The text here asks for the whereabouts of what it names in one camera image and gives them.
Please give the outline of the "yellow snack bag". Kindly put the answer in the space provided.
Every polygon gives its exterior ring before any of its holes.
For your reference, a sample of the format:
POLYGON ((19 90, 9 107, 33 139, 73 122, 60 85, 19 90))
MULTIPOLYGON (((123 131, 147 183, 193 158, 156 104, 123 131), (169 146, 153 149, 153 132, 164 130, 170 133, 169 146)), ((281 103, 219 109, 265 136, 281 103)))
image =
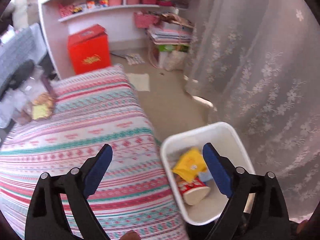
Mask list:
POLYGON ((190 148, 182 154, 172 169, 172 172, 179 175, 183 180, 191 183, 201 172, 207 171, 207 165, 203 155, 196 147, 190 148))

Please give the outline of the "red cardboard box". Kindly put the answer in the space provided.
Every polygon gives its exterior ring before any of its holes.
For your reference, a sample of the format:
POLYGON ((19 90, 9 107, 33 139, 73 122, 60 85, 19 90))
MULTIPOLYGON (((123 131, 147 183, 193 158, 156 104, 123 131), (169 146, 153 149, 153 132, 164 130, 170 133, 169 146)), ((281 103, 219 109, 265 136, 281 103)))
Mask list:
POLYGON ((69 35, 67 49, 76 75, 111 65, 108 35, 98 24, 69 35))

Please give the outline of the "patterned striped tablecloth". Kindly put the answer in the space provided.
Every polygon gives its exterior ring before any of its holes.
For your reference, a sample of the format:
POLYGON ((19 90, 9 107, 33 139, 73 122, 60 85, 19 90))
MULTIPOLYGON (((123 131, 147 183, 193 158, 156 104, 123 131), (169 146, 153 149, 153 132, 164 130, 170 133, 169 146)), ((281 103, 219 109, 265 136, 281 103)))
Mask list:
POLYGON ((67 173, 104 144, 112 163, 88 202, 111 239, 187 239, 159 156, 159 143, 122 65, 56 82, 54 114, 15 125, 1 146, 1 212, 24 237, 40 175, 67 173))

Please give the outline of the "red instant noodle cup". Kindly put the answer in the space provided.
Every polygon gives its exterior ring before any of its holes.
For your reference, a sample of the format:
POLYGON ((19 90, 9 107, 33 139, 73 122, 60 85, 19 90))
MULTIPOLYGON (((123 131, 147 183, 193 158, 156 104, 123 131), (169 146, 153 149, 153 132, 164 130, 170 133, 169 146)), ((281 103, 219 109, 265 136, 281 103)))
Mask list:
POLYGON ((203 200, 209 193, 210 187, 203 183, 198 177, 195 177, 191 183, 176 177, 176 183, 181 197, 185 204, 193 206, 203 200))

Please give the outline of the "pink plastic basket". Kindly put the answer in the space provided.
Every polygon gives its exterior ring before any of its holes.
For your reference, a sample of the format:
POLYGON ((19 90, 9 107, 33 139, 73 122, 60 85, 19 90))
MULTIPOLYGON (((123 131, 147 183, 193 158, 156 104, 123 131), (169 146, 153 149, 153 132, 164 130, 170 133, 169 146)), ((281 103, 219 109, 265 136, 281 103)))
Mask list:
POLYGON ((159 22, 159 16, 153 14, 144 14, 135 12, 133 14, 135 26, 139 29, 149 28, 151 25, 155 25, 159 22))

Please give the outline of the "grey sofa with quilt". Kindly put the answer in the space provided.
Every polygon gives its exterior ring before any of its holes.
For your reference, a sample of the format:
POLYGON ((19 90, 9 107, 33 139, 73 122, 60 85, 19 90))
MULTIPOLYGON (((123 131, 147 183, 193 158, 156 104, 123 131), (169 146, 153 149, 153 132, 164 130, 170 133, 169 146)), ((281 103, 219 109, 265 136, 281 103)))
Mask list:
POLYGON ((23 29, 1 47, 1 94, 9 79, 25 61, 40 63, 47 55, 47 47, 39 23, 23 29))

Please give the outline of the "paper sheet on floor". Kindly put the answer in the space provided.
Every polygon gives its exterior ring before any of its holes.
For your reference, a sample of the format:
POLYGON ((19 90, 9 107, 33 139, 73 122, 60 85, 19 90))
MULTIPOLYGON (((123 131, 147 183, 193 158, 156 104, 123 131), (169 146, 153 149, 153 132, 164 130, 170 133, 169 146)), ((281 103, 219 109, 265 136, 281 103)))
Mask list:
POLYGON ((148 74, 134 74, 127 73, 129 82, 138 92, 149 92, 150 91, 150 78, 148 74))

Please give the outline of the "white pink shelf unit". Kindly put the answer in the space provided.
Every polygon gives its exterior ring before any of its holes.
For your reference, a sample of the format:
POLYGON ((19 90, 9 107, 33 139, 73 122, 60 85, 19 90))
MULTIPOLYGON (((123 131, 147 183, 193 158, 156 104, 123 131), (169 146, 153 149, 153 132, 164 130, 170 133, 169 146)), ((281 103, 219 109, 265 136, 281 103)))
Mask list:
MULTIPOLYGON (((199 0, 173 0, 178 7, 170 11, 181 13, 193 20, 199 0)), ((137 11, 167 10, 157 4, 128 4, 122 0, 120 5, 86 9, 83 12, 61 16, 60 7, 73 3, 85 3, 85 0, 38 0, 40 23, 50 59, 60 79, 74 76, 75 72, 67 50, 67 38, 92 25, 99 24, 106 29, 109 48, 125 50, 146 46, 144 31, 135 27, 133 14, 137 11)))

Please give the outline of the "white lace curtain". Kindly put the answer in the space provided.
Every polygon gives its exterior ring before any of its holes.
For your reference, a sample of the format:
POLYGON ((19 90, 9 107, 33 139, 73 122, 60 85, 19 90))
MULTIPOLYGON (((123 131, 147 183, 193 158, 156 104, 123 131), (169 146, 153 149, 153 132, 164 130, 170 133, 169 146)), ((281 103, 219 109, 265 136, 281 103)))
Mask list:
POLYGON ((289 217, 319 203, 319 23, 305 0, 200 0, 186 91, 232 125, 258 174, 276 174, 289 217))

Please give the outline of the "plastic jar with yellow label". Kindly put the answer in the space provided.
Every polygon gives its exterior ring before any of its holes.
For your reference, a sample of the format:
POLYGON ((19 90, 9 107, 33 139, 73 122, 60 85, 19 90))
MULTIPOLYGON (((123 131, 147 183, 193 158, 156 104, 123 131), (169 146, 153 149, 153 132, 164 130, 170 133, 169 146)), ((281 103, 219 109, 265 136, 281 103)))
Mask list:
POLYGON ((44 69, 32 60, 25 61, 11 76, 9 88, 13 90, 12 119, 19 125, 52 116, 56 94, 44 69))

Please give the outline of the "light blue carton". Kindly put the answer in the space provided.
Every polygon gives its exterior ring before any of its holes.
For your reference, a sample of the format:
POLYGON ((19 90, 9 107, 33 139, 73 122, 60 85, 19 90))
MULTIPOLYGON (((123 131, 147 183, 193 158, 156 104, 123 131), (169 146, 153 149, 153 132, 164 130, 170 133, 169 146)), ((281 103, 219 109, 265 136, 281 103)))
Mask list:
POLYGON ((200 172, 198 177, 199 177, 199 180, 202 181, 203 183, 207 183, 208 181, 213 180, 213 176, 210 173, 210 171, 200 172))

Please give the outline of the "plastic jar with dark snacks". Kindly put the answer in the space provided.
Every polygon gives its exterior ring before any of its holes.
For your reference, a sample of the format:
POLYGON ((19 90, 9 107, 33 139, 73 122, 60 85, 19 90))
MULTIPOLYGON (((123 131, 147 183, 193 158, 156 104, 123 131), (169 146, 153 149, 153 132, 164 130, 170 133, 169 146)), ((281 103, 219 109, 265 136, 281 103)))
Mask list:
POLYGON ((1 128, 9 126, 11 120, 19 125, 31 122, 30 100, 19 89, 9 88, 1 99, 1 128))

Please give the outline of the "white trash bin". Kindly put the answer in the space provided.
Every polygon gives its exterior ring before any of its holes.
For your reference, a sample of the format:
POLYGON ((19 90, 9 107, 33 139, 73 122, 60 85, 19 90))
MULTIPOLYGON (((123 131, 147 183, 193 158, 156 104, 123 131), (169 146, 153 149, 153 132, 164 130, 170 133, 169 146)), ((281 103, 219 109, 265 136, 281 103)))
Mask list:
POLYGON ((198 204, 193 206, 188 205, 179 193, 172 169, 182 154, 193 147, 202 150, 203 146, 208 142, 214 146, 219 155, 227 157, 235 167, 241 166, 247 172, 255 174, 253 165, 240 137, 236 130, 228 123, 216 122, 172 135, 165 139, 160 148, 163 167, 183 219, 187 223, 196 226, 206 225, 218 219, 228 198, 220 193, 214 180, 206 172, 202 178, 205 179, 206 185, 210 187, 208 195, 198 204))

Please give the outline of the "stack of papers and books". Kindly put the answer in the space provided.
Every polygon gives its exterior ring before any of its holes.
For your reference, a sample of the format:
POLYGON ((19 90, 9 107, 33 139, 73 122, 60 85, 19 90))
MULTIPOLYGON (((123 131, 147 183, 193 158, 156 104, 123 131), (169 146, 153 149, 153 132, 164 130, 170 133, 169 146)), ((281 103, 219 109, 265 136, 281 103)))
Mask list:
POLYGON ((158 20, 147 29, 150 63, 155 68, 169 72, 183 70, 193 30, 193 24, 177 14, 160 14, 158 20))

